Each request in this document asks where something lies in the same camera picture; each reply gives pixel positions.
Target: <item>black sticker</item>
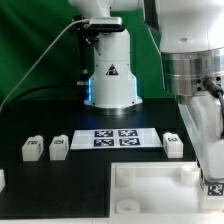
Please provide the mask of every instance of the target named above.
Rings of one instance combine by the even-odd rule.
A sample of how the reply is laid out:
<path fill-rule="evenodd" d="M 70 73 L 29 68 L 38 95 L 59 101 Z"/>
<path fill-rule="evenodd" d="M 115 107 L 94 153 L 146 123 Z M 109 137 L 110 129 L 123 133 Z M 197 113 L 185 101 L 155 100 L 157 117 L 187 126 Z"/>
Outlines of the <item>black sticker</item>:
<path fill-rule="evenodd" d="M 114 146 L 113 139 L 94 139 L 94 147 L 111 147 Z"/>
<path fill-rule="evenodd" d="M 178 139 L 177 138 L 168 138 L 168 141 L 169 142 L 178 142 Z"/>
<path fill-rule="evenodd" d="M 223 196 L 224 184 L 208 186 L 208 196 Z"/>
<path fill-rule="evenodd" d="M 136 130 L 119 130 L 118 134 L 120 137 L 133 137 L 138 136 L 138 133 Z"/>
<path fill-rule="evenodd" d="M 38 141 L 29 141 L 27 142 L 27 145 L 36 145 Z"/>
<path fill-rule="evenodd" d="M 114 133 L 113 131 L 95 131 L 94 137 L 113 137 Z"/>
<path fill-rule="evenodd" d="M 138 138 L 121 138 L 119 139 L 120 146 L 136 146 L 140 145 L 140 141 Z"/>
<path fill-rule="evenodd" d="M 64 140 L 55 140 L 54 141 L 54 144 L 57 144 L 57 145 L 63 144 L 63 143 L 64 143 Z"/>
<path fill-rule="evenodd" d="M 116 68 L 114 67 L 113 64 L 110 66 L 106 75 L 118 75 L 118 72 L 117 72 L 117 70 L 116 70 Z"/>

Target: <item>black square marker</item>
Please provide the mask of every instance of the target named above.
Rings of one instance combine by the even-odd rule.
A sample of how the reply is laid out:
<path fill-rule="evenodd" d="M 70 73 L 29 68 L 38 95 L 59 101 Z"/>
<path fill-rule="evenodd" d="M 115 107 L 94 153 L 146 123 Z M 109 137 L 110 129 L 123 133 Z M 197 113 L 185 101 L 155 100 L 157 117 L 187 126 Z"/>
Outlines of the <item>black square marker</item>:
<path fill-rule="evenodd" d="M 95 135 L 94 137 L 97 138 L 97 137 L 113 137 L 114 136 L 114 133 L 113 131 L 95 131 Z"/>
<path fill-rule="evenodd" d="M 120 146 L 136 146 L 140 145 L 140 141 L 138 138 L 121 138 L 119 139 Z"/>
<path fill-rule="evenodd" d="M 114 146 L 114 139 L 94 139 L 94 147 Z"/>
<path fill-rule="evenodd" d="M 223 196 L 224 184 L 208 186 L 208 196 Z"/>
<path fill-rule="evenodd" d="M 119 137 L 135 137 L 138 136 L 136 130 L 119 130 L 118 131 Z"/>

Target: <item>black cable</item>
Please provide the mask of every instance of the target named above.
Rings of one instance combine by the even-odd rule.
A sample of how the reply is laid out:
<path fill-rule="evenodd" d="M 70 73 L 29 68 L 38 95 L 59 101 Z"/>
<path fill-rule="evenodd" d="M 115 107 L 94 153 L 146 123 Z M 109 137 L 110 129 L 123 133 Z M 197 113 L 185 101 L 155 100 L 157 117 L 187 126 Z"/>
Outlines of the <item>black cable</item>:
<path fill-rule="evenodd" d="M 223 95 L 220 92 L 217 93 L 217 96 L 218 96 L 219 101 L 220 101 L 221 113 L 222 113 L 223 131 L 222 131 L 222 134 L 221 134 L 221 138 L 224 139 L 224 100 L 223 100 Z"/>
<path fill-rule="evenodd" d="M 74 84 L 65 84 L 65 85 L 62 85 L 62 84 L 59 84 L 59 85 L 46 85 L 46 86 L 41 86 L 41 87 L 36 87 L 36 88 L 33 88 L 33 89 L 29 89 L 25 92 L 22 92 L 20 93 L 19 95 L 17 95 L 15 98 L 13 98 L 8 104 L 7 104 L 7 107 L 8 106 L 13 106 L 15 103 L 17 103 L 20 99 L 22 99 L 24 96 L 27 96 L 29 94 L 32 94 L 32 93 L 35 93 L 35 92 L 38 92 L 38 91 L 42 91 L 42 90 L 50 90 L 50 89 L 58 89 L 58 88 L 68 88 L 68 87 L 71 87 L 71 88 L 74 88 L 76 90 L 79 90 L 78 92 L 80 93 L 85 93 L 85 89 L 83 88 L 83 86 L 77 86 L 77 85 L 74 85 Z"/>
<path fill-rule="evenodd" d="M 203 86 L 205 87 L 206 90 L 209 91 L 209 93 L 219 99 L 220 105 L 221 105 L 221 113 L 222 113 L 222 122 L 223 122 L 223 130 L 221 134 L 221 138 L 224 139 L 224 100 L 223 100 L 223 89 L 221 86 L 217 85 L 214 83 L 210 78 L 206 79 L 203 82 Z"/>

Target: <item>white cube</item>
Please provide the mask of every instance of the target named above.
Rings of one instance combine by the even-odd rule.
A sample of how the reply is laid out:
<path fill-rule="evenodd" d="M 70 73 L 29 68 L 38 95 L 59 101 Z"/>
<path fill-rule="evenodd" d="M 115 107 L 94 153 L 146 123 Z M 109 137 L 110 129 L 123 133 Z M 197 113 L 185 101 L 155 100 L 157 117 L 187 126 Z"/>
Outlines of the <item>white cube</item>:
<path fill-rule="evenodd" d="M 23 161 L 38 161 L 43 149 L 43 137 L 29 137 L 22 147 Z"/>
<path fill-rule="evenodd" d="M 68 137 L 66 135 L 54 137 L 49 148 L 50 160 L 65 160 L 68 148 Z"/>

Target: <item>black table surface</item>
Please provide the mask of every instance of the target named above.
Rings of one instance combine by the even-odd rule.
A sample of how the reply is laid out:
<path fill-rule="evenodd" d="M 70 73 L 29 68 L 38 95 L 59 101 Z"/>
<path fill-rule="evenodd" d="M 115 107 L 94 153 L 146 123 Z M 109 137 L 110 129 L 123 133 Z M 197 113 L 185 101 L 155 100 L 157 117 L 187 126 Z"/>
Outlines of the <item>black table surface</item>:
<path fill-rule="evenodd" d="M 168 159 L 164 149 L 96 149 L 69 151 L 65 161 L 50 161 L 49 146 L 65 134 L 71 143 L 75 130 L 156 128 L 184 143 L 183 159 Z M 22 161 L 28 137 L 41 135 L 44 152 L 37 162 Z M 174 99 L 145 99 L 139 112 L 106 116 L 83 110 L 77 101 L 26 101 L 0 116 L 0 169 L 6 187 L 0 194 L 0 219 L 108 217 L 113 162 L 195 160 Z"/>

